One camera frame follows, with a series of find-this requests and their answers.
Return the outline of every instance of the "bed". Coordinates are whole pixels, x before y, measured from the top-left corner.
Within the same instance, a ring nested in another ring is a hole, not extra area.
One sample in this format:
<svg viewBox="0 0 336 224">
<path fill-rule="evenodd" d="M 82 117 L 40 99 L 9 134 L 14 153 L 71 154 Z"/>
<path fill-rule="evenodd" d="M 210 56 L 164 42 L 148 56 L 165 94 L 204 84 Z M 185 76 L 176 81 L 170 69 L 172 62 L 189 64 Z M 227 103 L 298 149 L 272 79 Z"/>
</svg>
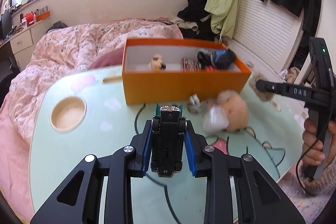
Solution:
<svg viewBox="0 0 336 224">
<path fill-rule="evenodd" d="M 0 187 L 24 223 L 34 214 L 29 149 L 45 92 L 65 75 L 104 66 L 108 53 L 117 54 L 109 65 L 121 64 L 127 37 L 183 38 L 176 25 L 140 19 L 58 29 L 38 42 L 26 69 L 12 80 L 0 109 Z"/>
</svg>

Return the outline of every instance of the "gray handle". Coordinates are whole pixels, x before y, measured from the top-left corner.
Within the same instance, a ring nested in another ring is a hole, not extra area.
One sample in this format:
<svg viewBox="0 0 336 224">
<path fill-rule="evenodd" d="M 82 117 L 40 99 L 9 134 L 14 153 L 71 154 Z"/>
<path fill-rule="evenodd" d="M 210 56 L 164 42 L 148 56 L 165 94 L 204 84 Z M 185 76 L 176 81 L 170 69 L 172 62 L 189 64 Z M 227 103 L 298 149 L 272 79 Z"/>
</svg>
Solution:
<svg viewBox="0 0 336 224">
<path fill-rule="evenodd" d="M 309 115 L 309 119 L 313 122 L 317 130 L 318 125 L 319 125 L 319 113 L 314 110 L 308 110 L 308 115 Z M 325 139 L 324 139 L 323 150 L 322 150 L 322 152 L 325 154 L 325 159 L 322 161 L 322 163 L 319 166 L 317 166 L 315 174 L 313 176 L 314 179 L 319 180 L 322 178 L 322 173 L 323 173 L 324 167 L 327 162 L 327 157 L 329 155 L 331 140 L 332 140 L 332 133 L 329 131 L 329 129 L 327 129 L 325 133 Z"/>
</svg>

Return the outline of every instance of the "human hand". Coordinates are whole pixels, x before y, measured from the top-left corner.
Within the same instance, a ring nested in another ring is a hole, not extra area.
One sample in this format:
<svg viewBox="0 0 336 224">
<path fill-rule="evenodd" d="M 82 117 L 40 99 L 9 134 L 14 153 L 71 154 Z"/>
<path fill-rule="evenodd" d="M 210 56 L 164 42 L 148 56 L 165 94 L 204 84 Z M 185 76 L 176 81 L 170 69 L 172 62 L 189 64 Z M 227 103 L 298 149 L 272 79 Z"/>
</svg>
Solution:
<svg viewBox="0 0 336 224">
<path fill-rule="evenodd" d="M 308 148 L 313 145 L 316 141 L 316 136 L 314 135 L 316 128 L 313 122 L 306 119 L 304 122 L 305 131 L 302 135 L 304 144 L 302 146 L 302 153 L 308 150 Z M 327 155 L 327 162 L 325 168 L 334 160 L 336 156 L 336 123 L 335 121 L 330 121 L 328 124 L 328 129 L 332 133 L 331 147 L 329 150 L 329 155 Z M 325 159 L 325 154 L 321 151 L 323 149 L 323 143 L 318 141 L 313 148 L 302 158 L 304 165 L 320 165 Z"/>
</svg>

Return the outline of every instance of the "blue gripper pad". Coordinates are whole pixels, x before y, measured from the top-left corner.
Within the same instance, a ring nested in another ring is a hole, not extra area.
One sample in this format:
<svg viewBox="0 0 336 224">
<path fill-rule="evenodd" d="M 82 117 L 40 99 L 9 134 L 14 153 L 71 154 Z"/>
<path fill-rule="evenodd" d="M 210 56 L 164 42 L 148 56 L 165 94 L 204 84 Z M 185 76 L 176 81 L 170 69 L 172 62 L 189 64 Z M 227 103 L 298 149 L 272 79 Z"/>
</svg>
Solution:
<svg viewBox="0 0 336 224">
<path fill-rule="evenodd" d="M 148 171 L 149 168 L 149 162 L 151 160 L 151 152 L 152 152 L 152 127 L 149 128 L 149 132 L 147 134 L 146 138 L 146 144 L 143 149 L 143 154 L 142 154 L 142 174 L 143 176 L 146 175 L 146 172 Z"/>
<path fill-rule="evenodd" d="M 188 164 L 190 172 L 192 173 L 193 177 L 196 176 L 197 168 L 196 168 L 196 160 L 195 160 L 195 150 L 193 147 L 193 143 L 190 138 L 189 131 L 187 130 L 184 135 L 184 146 L 185 152 L 187 153 Z"/>
</svg>

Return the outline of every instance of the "light green table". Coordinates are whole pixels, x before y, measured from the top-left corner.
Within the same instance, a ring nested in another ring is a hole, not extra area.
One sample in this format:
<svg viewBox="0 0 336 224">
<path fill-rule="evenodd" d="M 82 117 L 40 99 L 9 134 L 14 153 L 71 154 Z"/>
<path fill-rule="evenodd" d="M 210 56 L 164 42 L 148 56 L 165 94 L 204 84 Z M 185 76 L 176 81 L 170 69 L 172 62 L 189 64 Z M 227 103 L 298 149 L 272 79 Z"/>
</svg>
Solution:
<svg viewBox="0 0 336 224">
<path fill-rule="evenodd" d="M 62 182 L 68 173 L 88 154 L 103 157 L 113 154 L 119 148 L 130 144 L 135 134 L 134 119 L 142 105 L 127 106 L 125 103 L 123 84 L 115 82 L 102 84 L 102 79 L 112 70 L 121 74 L 121 67 L 108 67 L 75 75 L 69 75 L 54 85 L 46 93 L 35 126 L 30 154 L 30 187 L 34 210 L 37 211 L 53 190 Z M 50 124 L 53 107 L 63 98 L 79 96 L 86 101 L 87 113 L 83 122 L 72 132 L 58 133 Z M 279 164 L 278 170 L 265 149 L 245 130 L 234 133 L 219 133 L 226 140 L 230 135 L 229 153 L 241 156 L 253 155 L 267 172 L 279 179 L 297 160 L 301 153 L 302 130 L 287 107 L 276 97 L 282 110 L 277 112 L 268 103 L 262 103 L 246 85 L 241 93 L 250 110 L 249 126 L 256 132 L 260 142 L 268 141 L 273 147 L 286 149 L 286 156 Z M 202 115 L 188 112 L 187 102 L 170 102 L 184 107 L 183 116 L 191 120 L 196 133 L 202 132 Z M 146 120 L 155 114 L 155 104 L 148 104 L 138 119 L 138 130 L 143 130 Z M 168 185 L 169 198 L 175 214 L 182 224 L 203 223 L 206 179 L 195 179 L 189 171 L 184 151 L 184 167 L 181 173 L 172 178 L 152 176 Z M 107 179 L 104 180 L 103 193 Z M 164 222 L 176 224 L 166 203 L 164 189 L 147 178 L 132 178 L 132 205 L 134 223 Z M 100 208 L 100 223 L 103 223 L 105 197 L 103 195 Z M 234 217 L 237 217 L 236 197 L 233 194 Z"/>
</svg>

